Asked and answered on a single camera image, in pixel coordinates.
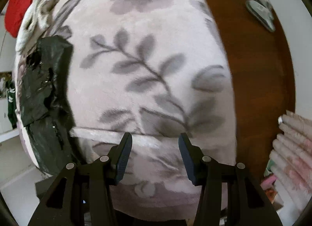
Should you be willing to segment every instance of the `round metal bolt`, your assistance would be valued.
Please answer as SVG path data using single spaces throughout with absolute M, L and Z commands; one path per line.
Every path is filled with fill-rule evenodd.
M 202 157 L 202 160 L 203 160 L 204 162 L 210 162 L 210 161 L 211 161 L 211 157 L 205 155 L 205 156 Z
M 243 163 L 238 163 L 237 168 L 239 169 L 245 169 L 245 165 Z
M 107 155 L 103 155 L 101 156 L 101 158 L 99 159 L 101 162 L 106 162 L 108 161 L 108 159 L 110 159 Z
M 66 169 L 70 170 L 70 169 L 74 168 L 74 166 L 75 165 L 73 163 L 69 163 L 66 165 Z

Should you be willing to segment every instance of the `white shelf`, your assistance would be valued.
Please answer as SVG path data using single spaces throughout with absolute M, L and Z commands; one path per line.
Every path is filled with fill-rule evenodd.
M 0 134 L 0 143 L 2 143 L 3 141 L 9 140 L 15 136 L 18 136 L 18 135 L 19 135 L 19 131 L 17 128 L 15 128 L 11 131 L 2 133 L 2 134 Z

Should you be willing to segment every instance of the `shoe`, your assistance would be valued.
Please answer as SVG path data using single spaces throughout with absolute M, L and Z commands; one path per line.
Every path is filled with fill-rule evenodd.
M 262 4 L 270 11 L 271 19 L 274 20 L 274 16 L 272 14 L 272 4 L 269 0 L 255 0 L 256 2 Z
M 248 11 L 253 14 L 268 31 L 275 31 L 270 10 L 254 0 L 246 1 L 246 7 Z

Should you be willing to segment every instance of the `wooden floor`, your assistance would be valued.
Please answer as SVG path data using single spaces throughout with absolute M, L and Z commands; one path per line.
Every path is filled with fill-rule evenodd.
M 207 0 L 218 24 L 233 77 L 237 115 L 237 161 L 263 176 L 277 118 L 294 111 L 294 73 L 277 17 L 268 32 L 246 9 L 246 0 Z

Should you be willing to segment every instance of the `silver screw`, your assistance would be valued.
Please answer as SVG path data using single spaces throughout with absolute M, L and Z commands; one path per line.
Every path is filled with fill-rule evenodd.
M 101 156 L 101 158 L 99 159 L 101 162 L 106 162 L 108 161 L 108 159 L 110 159 L 107 155 L 103 155 Z
M 74 166 L 75 165 L 73 163 L 69 163 L 66 165 L 66 169 L 70 170 L 70 169 L 74 168 Z
M 204 162 L 210 162 L 210 161 L 211 161 L 211 157 L 205 155 L 205 156 L 202 157 L 202 160 L 203 160 Z
M 245 165 L 243 163 L 238 163 L 237 168 L 239 169 L 245 169 Z

